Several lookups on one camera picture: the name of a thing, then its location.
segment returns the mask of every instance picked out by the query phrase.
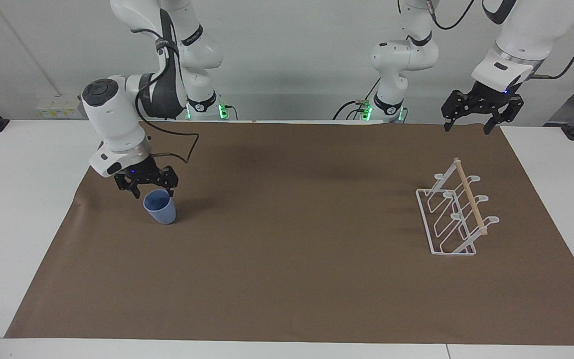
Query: white wall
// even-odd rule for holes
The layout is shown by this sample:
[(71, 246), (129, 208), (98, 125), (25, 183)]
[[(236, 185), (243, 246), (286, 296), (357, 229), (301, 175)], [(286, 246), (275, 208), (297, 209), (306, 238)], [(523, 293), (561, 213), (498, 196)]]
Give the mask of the white wall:
[[(440, 22), (452, 23), (467, 3), (443, 1)], [(408, 121), (441, 123), (440, 106), (451, 90), (471, 88), (470, 73), (499, 32), (480, 4), (454, 30), (435, 30), (435, 68), (408, 73)], [(194, 7), (226, 51), (213, 71), (217, 88), (241, 118), (252, 120), (330, 118), (377, 79), (371, 47), (403, 38), (395, 0), (194, 0)], [(574, 27), (542, 71), (557, 73), (572, 53)], [(156, 67), (150, 39), (131, 34), (106, 0), (0, 0), (5, 116), (36, 118), (36, 96), (75, 94), (94, 79)], [(574, 93), (574, 68), (554, 82), (533, 80), (520, 93), (526, 106), (516, 123), (542, 125)]]

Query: blue cup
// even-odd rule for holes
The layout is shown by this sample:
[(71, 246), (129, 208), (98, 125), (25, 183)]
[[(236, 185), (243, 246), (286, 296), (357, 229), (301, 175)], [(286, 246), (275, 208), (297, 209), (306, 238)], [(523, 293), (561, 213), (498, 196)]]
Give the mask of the blue cup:
[(166, 190), (153, 190), (143, 200), (143, 207), (161, 224), (170, 224), (176, 219), (176, 207)]

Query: brown mat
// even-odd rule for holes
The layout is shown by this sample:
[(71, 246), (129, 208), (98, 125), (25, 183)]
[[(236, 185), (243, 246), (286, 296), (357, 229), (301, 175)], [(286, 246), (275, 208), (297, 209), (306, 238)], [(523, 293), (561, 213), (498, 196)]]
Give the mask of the brown mat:
[[(177, 222), (88, 171), (6, 337), (574, 345), (574, 258), (500, 130), (168, 127), (201, 133), (159, 162)], [(415, 198), (453, 157), (501, 218), (474, 257), (431, 255)]]

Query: wooden handle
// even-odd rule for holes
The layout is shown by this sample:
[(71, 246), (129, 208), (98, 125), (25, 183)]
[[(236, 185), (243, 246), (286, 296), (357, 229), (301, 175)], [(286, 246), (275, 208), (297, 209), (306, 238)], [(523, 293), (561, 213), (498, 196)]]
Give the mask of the wooden handle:
[(475, 202), (475, 197), (471, 191), (471, 186), (469, 186), (469, 181), (466, 179), (464, 169), (462, 168), (462, 163), (458, 157), (455, 157), (455, 166), (457, 168), (458, 175), (460, 175), (460, 180), (464, 186), (466, 197), (469, 198), (469, 203), (471, 204), (471, 209), (473, 211), (473, 215), (475, 216), (475, 221), (478, 222), (478, 227), (480, 227), (482, 236), (486, 236), (488, 234), (487, 227), (484, 225), (484, 220), (482, 219), (480, 210), (478, 209), (478, 204)]

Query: white table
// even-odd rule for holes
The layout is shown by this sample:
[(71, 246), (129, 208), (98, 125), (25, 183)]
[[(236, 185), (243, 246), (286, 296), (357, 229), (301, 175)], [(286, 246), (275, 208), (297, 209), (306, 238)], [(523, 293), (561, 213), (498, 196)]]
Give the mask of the white table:
[[(501, 130), (574, 255), (574, 142), (558, 129)], [(13, 121), (0, 134), (0, 357), (574, 359), (574, 347), (1, 339), (99, 142), (87, 121)]]

